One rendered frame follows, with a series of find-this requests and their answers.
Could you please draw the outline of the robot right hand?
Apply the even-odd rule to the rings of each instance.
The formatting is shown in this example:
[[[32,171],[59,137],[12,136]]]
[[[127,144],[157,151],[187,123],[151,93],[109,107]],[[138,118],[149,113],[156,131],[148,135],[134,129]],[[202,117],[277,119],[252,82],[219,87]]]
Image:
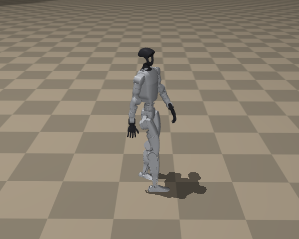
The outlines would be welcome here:
[[[135,137],[136,137],[136,131],[137,133],[139,134],[139,131],[137,130],[136,126],[136,121],[134,123],[130,123],[130,119],[129,119],[129,127],[128,127],[128,135],[127,137],[129,137],[129,132],[130,132],[130,138],[131,138],[131,135],[132,135],[132,138],[134,137],[134,134],[135,134]]]

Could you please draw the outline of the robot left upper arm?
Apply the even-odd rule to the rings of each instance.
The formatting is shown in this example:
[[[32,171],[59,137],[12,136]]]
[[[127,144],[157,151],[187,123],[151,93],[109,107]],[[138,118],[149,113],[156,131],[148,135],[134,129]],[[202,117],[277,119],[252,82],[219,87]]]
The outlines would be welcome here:
[[[158,72],[158,92],[162,93],[165,90],[165,86],[161,84],[160,68],[159,67],[155,67],[155,68],[157,69]]]

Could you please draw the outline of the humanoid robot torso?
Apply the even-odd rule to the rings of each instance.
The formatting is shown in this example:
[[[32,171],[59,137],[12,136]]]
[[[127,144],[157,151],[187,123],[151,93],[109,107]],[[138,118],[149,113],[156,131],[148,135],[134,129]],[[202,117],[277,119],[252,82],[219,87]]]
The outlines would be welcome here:
[[[141,102],[145,102],[141,112],[141,119],[145,115],[150,119],[154,119],[155,116],[155,107],[153,107],[153,105],[158,95],[158,72],[155,67],[150,66],[150,68],[152,68],[151,71],[145,71],[148,68],[144,68],[142,69],[143,71],[139,70],[137,73],[145,75],[145,81],[142,84],[141,92],[139,94]]]

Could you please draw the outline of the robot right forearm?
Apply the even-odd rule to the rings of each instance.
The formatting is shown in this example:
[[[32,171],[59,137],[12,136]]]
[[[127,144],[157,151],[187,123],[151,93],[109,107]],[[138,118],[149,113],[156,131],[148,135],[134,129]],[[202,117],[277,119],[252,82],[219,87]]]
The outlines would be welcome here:
[[[135,105],[136,104],[136,99],[132,98],[131,102],[130,102],[130,110],[129,110],[129,119],[130,119],[130,123],[134,123],[135,122],[135,113],[137,111],[138,106]]]

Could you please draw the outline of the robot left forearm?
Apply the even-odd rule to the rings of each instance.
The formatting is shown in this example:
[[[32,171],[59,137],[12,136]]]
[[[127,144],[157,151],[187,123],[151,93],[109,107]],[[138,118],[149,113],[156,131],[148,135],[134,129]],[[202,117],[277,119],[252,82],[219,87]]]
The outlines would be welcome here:
[[[167,92],[166,92],[166,90],[164,90],[162,93],[160,93],[159,94],[161,97],[162,97],[162,99],[163,99],[163,101],[164,101],[164,103],[166,104],[166,106],[168,107],[168,104],[169,103],[171,103],[172,104],[172,102],[170,102],[170,99],[169,99],[169,97],[168,97],[168,95],[167,95]],[[173,104],[172,104],[173,105]],[[169,107],[168,107],[169,108]]]

